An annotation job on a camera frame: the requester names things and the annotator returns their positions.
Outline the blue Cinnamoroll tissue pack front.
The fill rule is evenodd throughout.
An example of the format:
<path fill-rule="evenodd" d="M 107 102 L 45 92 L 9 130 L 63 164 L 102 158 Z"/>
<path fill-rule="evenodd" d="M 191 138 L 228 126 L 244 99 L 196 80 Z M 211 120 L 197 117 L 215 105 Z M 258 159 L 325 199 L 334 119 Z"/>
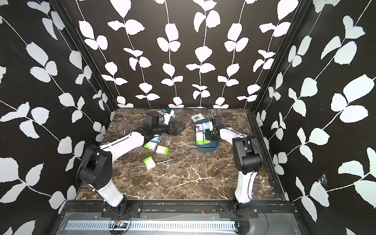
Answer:
<path fill-rule="evenodd" d="M 210 123 L 209 122 L 202 123 L 202 126 L 203 126 L 203 131 L 210 130 Z"/>

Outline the pink Kuromi tissue pack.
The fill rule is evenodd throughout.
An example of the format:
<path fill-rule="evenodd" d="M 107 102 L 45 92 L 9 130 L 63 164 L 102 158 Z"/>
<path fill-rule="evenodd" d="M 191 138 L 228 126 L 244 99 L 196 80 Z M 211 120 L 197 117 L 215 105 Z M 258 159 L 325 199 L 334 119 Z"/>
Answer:
<path fill-rule="evenodd" d="M 203 129 L 202 123 L 195 124 L 195 132 L 203 132 L 203 131 L 204 131 L 204 129 Z"/>

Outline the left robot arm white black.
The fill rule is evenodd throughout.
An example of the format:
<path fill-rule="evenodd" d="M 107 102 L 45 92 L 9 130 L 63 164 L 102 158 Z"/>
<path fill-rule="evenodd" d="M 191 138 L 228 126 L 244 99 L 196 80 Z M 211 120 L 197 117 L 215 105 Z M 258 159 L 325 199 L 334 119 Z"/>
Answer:
<path fill-rule="evenodd" d="M 123 138 L 114 142 L 86 148 L 84 156 L 76 172 L 76 180 L 94 189 L 107 205 L 123 214 L 126 211 L 127 199 L 118 190 L 112 180 L 113 163 L 129 151 L 150 142 L 154 137 L 162 134 L 179 135 L 185 126 L 181 121 L 170 122 L 172 111 L 159 113 L 149 111 L 145 122 Z"/>

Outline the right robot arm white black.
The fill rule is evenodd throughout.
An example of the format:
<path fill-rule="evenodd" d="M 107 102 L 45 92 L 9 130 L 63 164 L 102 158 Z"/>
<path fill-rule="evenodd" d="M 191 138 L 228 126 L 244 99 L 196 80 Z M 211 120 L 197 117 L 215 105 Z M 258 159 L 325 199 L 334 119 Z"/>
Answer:
<path fill-rule="evenodd" d="M 259 140 L 255 135 L 242 134 L 222 122 L 221 116 L 209 120 L 205 137 L 211 141 L 226 141 L 232 145 L 234 164 L 238 170 L 238 183 L 233 202 L 233 211 L 240 214 L 252 209 L 254 180 L 264 164 Z"/>

